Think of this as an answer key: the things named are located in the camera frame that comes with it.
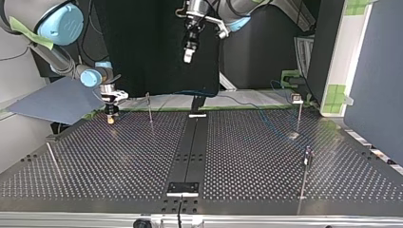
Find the white wall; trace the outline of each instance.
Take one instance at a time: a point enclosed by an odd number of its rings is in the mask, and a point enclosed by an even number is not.
[[[0,29],[0,59],[23,53],[27,43]],[[30,50],[17,59],[0,61],[0,110],[45,85]],[[49,122],[0,112],[0,173],[39,148],[50,133]]]

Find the blue cable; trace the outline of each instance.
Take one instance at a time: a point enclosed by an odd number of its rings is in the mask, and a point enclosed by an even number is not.
[[[183,93],[190,93],[190,94],[196,94],[196,95],[200,95],[200,96],[206,96],[206,97],[214,97],[215,95],[213,94],[208,94],[208,93],[203,93],[203,92],[199,92],[196,90],[184,90],[184,91],[180,91],[180,92],[175,92],[173,94],[183,94]],[[287,141],[290,141],[291,143],[293,143],[297,148],[305,150],[305,146],[301,146],[299,143],[293,141],[292,139],[288,138],[287,136],[285,136],[284,134],[282,134],[281,132],[279,132],[276,127],[273,125],[273,123],[268,119],[268,117],[266,116],[266,114],[264,113],[263,109],[261,109],[260,107],[258,107],[255,104],[252,103],[241,103],[239,101],[237,101],[235,98],[230,97],[230,96],[225,96],[225,95],[217,95],[217,97],[224,97],[224,98],[228,98],[233,100],[234,102],[240,104],[240,105],[251,105],[252,107],[254,107],[258,112],[259,115],[261,117],[261,119],[263,120],[263,122],[280,138],[284,138]]]

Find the black curtain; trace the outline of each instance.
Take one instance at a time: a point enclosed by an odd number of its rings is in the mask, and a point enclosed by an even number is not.
[[[192,64],[183,62],[184,20],[175,15],[183,0],[95,0],[110,61],[130,97],[220,87],[215,26],[207,24]]]

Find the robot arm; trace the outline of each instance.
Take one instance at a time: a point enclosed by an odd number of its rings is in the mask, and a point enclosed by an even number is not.
[[[214,23],[219,27],[218,36],[224,39],[231,31],[242,28],[250,19],[250,13],[261,5],[268,4],[269,1],[252,0],[190,0],[185,1],[183,10],[185,14],[177,16],[185,17],[186,45],[184,47],[183,60],[186,63],[192,61],[193,53],[199,47],[199,36],[204,29],[204,23]],[[216,12],[215,18],[210,16],[211,12]]]
[[[303,17],[309,14],[305,13],[307,9],[302,8],[301,0],[185,0],[183,9],[176,11],[177,16],[185,18],[187,41],[183,60],[186,63],[192,61],[193,53],[199,47],[199,36],[205,22],[216,24],[219,27],[218,36],[224,39],[231,31],[237,31],[245,26],[254,10],[267,4],[279,7],[298,22],[303,30],[307,30],[309,25],[315,22],[312,15],[307,16],[308,19],[299,18],[300,10],[304,11]]]
[[[46,37],[54,44],[49,49],[31,43],[29,47],[50,64],[56,73],[80,79],[84,86],[101,89],[106,103],[108,122],[119,114],[118,104],[128,98],[128,94],[116,90],[115,77],[110,63],[96,63],[95,67],[76,64],[62,48],[74,43],[83,30],[84,16],[73,1],[66,0],[0,0],[0,27],[12,34],[22,35],[10,28],[13,17],[34,33]]]

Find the metal table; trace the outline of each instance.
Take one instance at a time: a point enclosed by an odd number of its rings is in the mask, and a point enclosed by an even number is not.
[[[315,157],[301,198],[306,146]],[[169,198],[171,182],[197,182],[199,196]],[[311,217],[361,216],[388,225],[382,217],[403,217],[403,177],[313,109],[300,123],[293,109],[209,111],[196,119],[160,112],[153,123],[148,113],[128,112],[114,125],[99,114],[1,174],[0,211],[0,221],[75,213],[172,225],[195,215],[266,226],[278,216],[310,224],[320,221]]]

